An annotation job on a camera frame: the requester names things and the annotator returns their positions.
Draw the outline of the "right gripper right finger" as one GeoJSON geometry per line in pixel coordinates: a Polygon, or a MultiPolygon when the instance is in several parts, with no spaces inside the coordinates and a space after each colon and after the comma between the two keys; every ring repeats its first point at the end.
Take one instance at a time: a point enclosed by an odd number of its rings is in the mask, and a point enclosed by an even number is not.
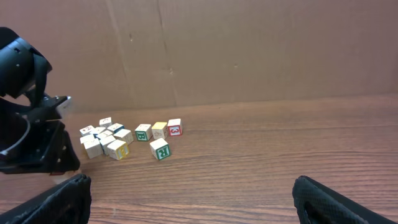
{"type": "Polygon", "coordinates": [[[292,196],[301,224],[397,224],[304,175],[292,196]]]}

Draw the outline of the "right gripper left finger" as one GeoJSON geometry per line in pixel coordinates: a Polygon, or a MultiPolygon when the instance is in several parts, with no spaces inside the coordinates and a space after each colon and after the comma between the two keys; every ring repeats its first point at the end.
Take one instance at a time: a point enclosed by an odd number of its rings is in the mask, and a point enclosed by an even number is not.
{"type": "Polygon", "coordinates": [[[1,214],[5,224],[86,224],[91,209],[91,178],[77,174],[1,214]]]}

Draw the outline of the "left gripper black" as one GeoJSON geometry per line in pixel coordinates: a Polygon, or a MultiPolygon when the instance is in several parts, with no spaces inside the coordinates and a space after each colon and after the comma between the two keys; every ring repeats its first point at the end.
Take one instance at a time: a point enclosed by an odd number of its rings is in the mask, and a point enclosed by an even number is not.
{"type": "Polygon", "coordinates": [[[56,107],[67,96],[45,96],[39,106],[1,103],[1,172],[65,173],[80,168],[69,133],[56,107]]]}

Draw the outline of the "blue-sided block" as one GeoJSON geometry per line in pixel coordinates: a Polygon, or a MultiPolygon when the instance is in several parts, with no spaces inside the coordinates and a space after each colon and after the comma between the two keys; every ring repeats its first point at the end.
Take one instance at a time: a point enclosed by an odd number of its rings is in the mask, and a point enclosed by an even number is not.
{"type": "Polygon", "coordinates": [[[113,141],[115,141],[115,140],[116,140],[116,139],[115,139],[115,137],[114,137],[113,135],[107,136],[107,137],[105,137],[105,138],[99,140],[99,143],[100,143],[100,145],[101,145],[101,148],[102,148],[102,150],[103,150],[103,152],[104,152],[104,154],[105,154],[106,156],[109,155],[108,145],[109,145],[110,143],[112,143],[113,141]]]}

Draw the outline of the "red number three block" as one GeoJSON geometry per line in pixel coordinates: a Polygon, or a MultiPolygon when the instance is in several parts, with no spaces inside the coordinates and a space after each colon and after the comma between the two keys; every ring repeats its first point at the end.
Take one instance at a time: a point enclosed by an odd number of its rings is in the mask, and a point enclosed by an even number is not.
{"type": "Polygon", "coordinates": [[[68,171],[65,173],[56,173],[56,174],[50,174],[51,179],[55,184],[61,184],[62,182],[72,178],[73,176],[77,175],[77,171],[68,171]]]}

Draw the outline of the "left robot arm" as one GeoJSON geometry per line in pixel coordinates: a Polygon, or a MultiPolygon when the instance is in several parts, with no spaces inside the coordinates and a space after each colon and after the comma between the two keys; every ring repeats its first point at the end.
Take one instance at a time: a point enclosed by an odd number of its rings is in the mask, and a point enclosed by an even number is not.
{"type": "Polygon", "coordinates": [[[69,96],[45,93],[49,61],[1,28],[1,172],[62,175],[80,168],[62,123],[69,96]]]}

